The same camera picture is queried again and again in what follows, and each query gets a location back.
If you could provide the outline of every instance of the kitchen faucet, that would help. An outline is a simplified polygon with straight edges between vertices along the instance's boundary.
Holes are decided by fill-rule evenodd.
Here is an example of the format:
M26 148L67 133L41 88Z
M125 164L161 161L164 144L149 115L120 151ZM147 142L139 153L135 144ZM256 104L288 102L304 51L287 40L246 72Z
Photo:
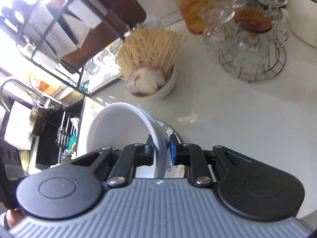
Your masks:
M0 86L0 104L4 107L4 109L10 113L11 110L9 109L9 107L7 106L7 104L4 102L4 99L3 99L3 89L4 89L4 85L8 82L15 82L17 84L19 84L20 86L26 88L26 89L29 89L31 90L32 92L34 92L35 94L37 94L38 96L40 96L42 99L44 99L45 101L47 101L45 103L45 108L49 108L50 104L53 103L55 105L58 105L58 106L61 106L63 105L59 100L51 97L50 95L47 95L46 93L44 92L41 92L39 91L38 89L32 87L31 85L25 83L24 81L22 80L19 80L17 77L14 77L14 76L11 76L11 77L7 77L4 79L3 83L1 84Z

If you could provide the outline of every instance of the white container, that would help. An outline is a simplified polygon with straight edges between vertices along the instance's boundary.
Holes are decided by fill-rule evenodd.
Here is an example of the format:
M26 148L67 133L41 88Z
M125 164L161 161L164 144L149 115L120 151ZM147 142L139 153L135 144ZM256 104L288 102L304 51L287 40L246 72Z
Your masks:
M288 0L286 7L291 31L317 48L317 0Z
M123 150L133 143L146 143L151 134L155 145L153 166L141 166L136 177L164 178L171 163L169 137L144 110L127 103L113 103L94 118L87 136L87 153L102 147Z
M176 68L173 66L172 69L172 74L170 78L168 79L167 83L160 88L156 93L152 95L147 95L147 96L136 96L132 94L134 97L140 98L142 100L158 100L158 99L163 99L164 97L168 96L169 93L172 92L173 88L175 87L176 84L176 79L177 79L177 71Z

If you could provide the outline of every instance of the small white bowl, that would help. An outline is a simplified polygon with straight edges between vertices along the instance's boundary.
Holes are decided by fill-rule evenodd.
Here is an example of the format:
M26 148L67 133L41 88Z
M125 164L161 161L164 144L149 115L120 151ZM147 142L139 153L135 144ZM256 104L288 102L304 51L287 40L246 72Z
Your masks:
M139 95L135 95L132 94L134 97L140 98L140 99L162 99L164 97L166 97L169 93L172 92L173 88L175 87L176 84L176 78L177 78L177 72L175 67L173 66L172 68L172 74L170 76L170 78L168 79L167 83L161 87L156 93L152 94L152 95L143 95L143 96L139 96Z
M155 145L153 166L141 166L136 177L164 178L171 162L166 131L144 110L127 103L113 103L94 118L88 131L87 153L102 147L123 150L126 145L146 143L151 134Z

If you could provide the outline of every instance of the white countertop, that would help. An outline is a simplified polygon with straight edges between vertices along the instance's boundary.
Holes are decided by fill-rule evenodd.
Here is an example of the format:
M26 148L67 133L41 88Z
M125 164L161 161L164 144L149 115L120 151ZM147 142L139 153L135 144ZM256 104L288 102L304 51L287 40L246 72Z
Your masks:
M185 142L224 145L296 176L305 187L298 217L317 210L317 49L292 33L282 72L263 83L235 79L209 60L201 36L184 22L171 27L190 37L178 52L178 79L163 100L136 99L119 81L86 99L78 156L86 153L91 121L103 106L127 102L170 124Z

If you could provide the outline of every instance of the brown lid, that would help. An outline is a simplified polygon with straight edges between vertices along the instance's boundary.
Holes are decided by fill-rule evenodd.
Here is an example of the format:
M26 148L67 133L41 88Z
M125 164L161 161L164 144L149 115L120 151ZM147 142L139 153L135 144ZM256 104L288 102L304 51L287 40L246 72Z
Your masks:
M235 21L242 28L256 33L265 33L272 28L270 17L254 9L245 9L236 13Z

